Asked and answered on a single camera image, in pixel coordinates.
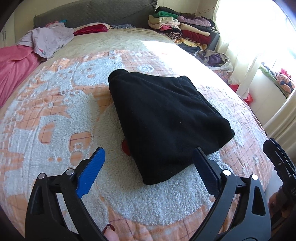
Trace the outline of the left hand with red nails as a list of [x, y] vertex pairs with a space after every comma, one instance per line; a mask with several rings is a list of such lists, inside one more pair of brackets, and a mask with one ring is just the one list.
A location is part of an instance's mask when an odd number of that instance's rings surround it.
[[115, 228], [110, 223], [102, 231], [108, 241], [119, 241], [118, 234], [115, 232]]

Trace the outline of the right hand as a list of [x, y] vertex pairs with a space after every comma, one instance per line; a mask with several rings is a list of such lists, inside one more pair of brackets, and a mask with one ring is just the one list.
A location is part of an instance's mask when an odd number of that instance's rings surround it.
[[281, 212], [281, 216], [287, 218], [292, 209], [293, 203], [287, 198], [286, 194], [282, 190], [282, 186], [278, 189], [278, 192], [274, 193], [268, 201], [269, 214], [272, 218], [277, 212]]

